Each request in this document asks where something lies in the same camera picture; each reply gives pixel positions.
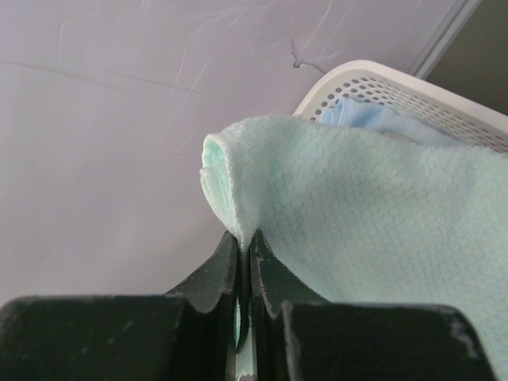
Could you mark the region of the white perforated plastic basket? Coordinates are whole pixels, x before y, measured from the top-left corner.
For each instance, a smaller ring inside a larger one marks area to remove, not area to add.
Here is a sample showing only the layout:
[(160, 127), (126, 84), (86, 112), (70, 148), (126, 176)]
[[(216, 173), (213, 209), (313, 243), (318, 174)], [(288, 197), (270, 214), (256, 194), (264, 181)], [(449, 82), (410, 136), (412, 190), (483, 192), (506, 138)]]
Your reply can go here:
[(506, 115), (370, 60), (332, 69), (313, 85), (294, 114), (316, 121), (340, 98), (389, 106), (466, 143), (507, 152)]

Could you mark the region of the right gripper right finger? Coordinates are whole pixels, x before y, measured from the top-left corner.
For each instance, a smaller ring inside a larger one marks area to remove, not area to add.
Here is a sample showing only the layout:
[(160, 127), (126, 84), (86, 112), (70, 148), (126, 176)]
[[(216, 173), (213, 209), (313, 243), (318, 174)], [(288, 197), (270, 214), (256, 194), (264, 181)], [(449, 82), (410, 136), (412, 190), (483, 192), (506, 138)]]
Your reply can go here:
[(451, 306), (333, 303), (249, 247), (256, 380), (493, 380), (470, 321)]

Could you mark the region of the light blue folded towel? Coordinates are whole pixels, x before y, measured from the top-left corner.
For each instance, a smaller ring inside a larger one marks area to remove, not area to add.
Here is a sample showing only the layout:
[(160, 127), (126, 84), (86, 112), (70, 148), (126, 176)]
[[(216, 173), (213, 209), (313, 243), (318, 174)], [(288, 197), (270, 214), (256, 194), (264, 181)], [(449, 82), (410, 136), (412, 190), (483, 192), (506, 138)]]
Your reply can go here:
[(380, 133), (429, 146), (465, 146), (415, 117), (398, 113), (387, 106), (342, 98), (335, 106), (322, 112), (319, 121), (324, 124), (346, 126)]

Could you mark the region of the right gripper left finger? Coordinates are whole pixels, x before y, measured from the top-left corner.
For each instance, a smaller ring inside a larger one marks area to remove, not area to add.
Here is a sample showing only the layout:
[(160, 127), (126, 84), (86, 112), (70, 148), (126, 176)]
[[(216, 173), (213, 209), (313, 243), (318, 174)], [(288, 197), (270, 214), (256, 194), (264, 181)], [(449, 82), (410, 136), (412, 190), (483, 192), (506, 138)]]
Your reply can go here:
[(164, 294), (15, 298), (1, 309), (4, 380), (232, 380), (238, 246)]

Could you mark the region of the left aluminium frame post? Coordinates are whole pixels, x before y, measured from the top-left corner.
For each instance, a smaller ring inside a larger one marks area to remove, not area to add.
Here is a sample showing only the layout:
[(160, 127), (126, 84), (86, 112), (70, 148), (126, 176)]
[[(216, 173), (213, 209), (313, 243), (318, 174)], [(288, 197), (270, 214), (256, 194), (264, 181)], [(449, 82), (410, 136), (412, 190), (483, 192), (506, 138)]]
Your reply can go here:
[(429, 75), (481, 2), (454, 1), (452, 8), (445, 14), (443, 21), (410, 67), (409, 73), (412, 76), (425, 79)]

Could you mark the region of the white mint towel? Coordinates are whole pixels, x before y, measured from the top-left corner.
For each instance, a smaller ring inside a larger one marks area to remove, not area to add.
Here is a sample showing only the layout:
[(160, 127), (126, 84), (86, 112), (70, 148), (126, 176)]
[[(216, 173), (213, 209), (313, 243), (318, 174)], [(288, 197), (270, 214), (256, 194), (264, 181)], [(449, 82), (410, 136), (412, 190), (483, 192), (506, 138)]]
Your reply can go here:
[(297, 117), (206, 137), (203, 193), (247, 250), (334, 302), (455, 306), (507, 377), (507, 157)]

